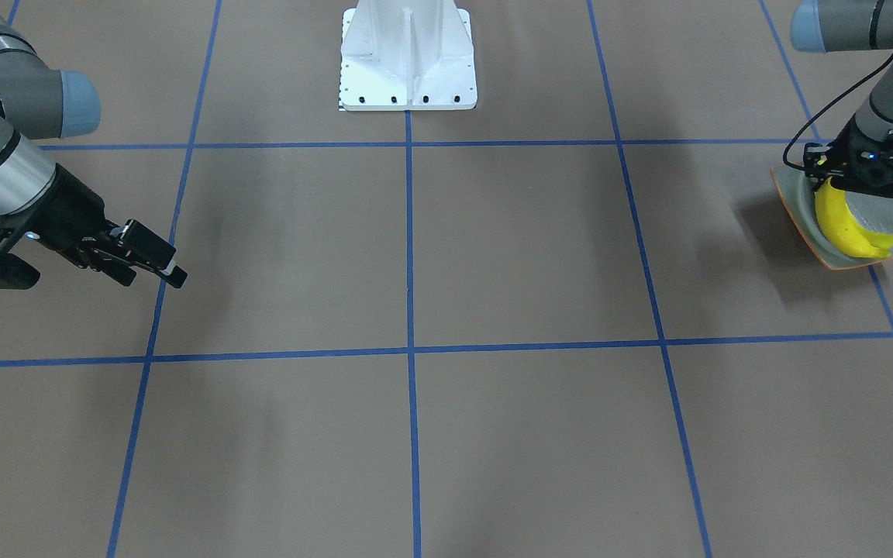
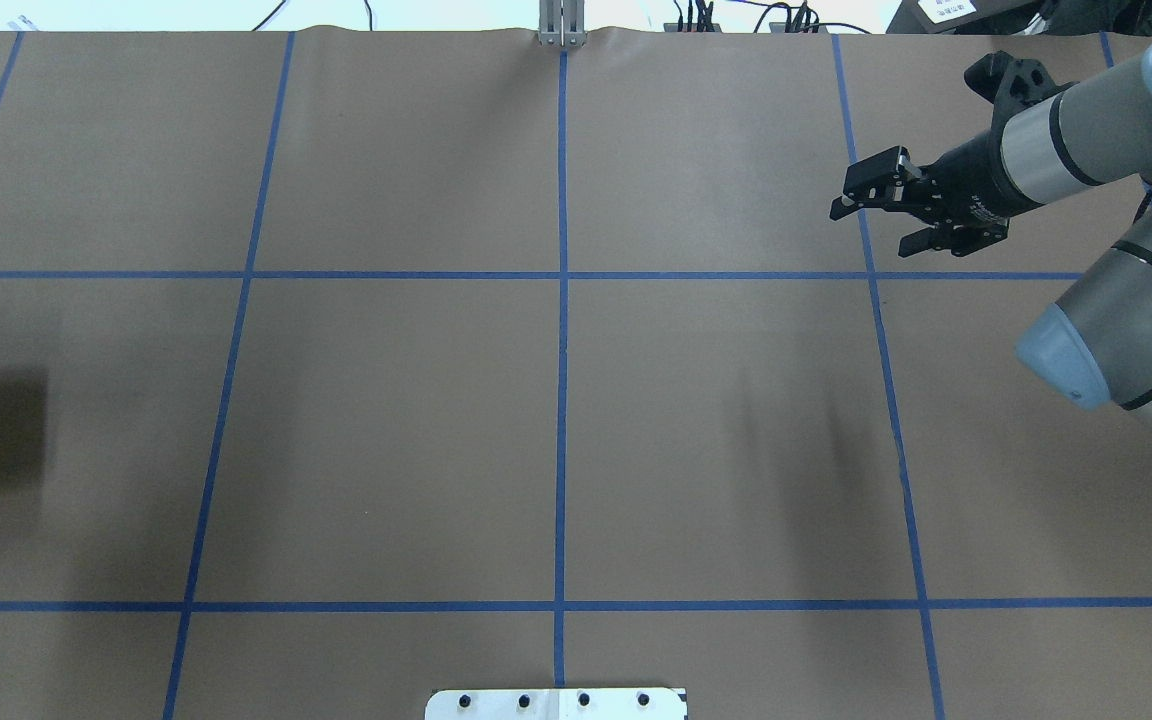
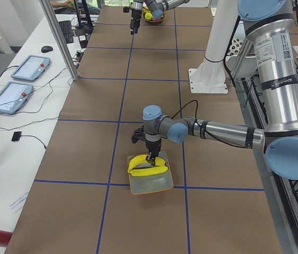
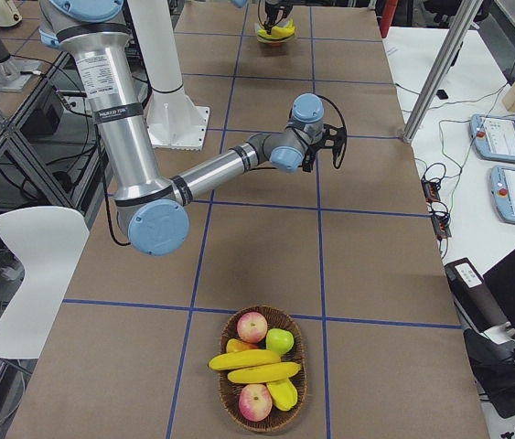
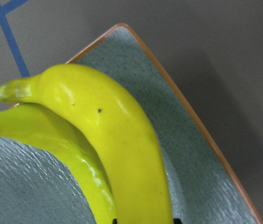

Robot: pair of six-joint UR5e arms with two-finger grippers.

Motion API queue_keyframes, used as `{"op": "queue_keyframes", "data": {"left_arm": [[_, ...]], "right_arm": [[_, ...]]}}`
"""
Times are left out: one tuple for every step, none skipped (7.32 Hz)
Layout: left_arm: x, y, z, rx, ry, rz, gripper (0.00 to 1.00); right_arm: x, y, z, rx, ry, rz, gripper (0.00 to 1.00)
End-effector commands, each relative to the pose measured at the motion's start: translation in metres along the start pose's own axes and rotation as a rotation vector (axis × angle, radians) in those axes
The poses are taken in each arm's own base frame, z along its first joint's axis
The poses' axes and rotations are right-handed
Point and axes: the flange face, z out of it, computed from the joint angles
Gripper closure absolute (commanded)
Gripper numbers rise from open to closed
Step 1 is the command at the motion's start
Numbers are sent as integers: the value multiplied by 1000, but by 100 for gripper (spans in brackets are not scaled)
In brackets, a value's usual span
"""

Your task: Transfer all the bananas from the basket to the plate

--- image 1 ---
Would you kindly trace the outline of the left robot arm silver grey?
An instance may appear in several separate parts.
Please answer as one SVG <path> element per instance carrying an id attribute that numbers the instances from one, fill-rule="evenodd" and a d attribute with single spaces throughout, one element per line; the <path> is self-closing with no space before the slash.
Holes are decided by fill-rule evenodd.
<path id="1" fill-rule="evenodd" d="M 828 143 L 809 143 L 798 169 L 819 186 L 893 198 L 893 1 L 801 1 L 791 45 L 802 53 L 879 52 L 884 60 L 846 93 L 868 85 L 860 105 Z"/>

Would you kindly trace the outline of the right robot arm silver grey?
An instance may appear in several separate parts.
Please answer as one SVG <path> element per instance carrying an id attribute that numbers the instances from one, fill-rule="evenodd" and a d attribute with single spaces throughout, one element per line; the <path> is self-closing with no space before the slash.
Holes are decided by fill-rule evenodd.
<path id="1" fill-rule="evenodd" d="M 102 106 L 77 71 L 57 70 L 0 15 L 0 289 L 27 290 L 40 272 L 13 252 L 32 238 L 81 269 L 123 286 L 138 270 L 181 288 L 176 250 L 138 220 L 106 218 L 102 197 L 39 145 L 96 130 Z"/>

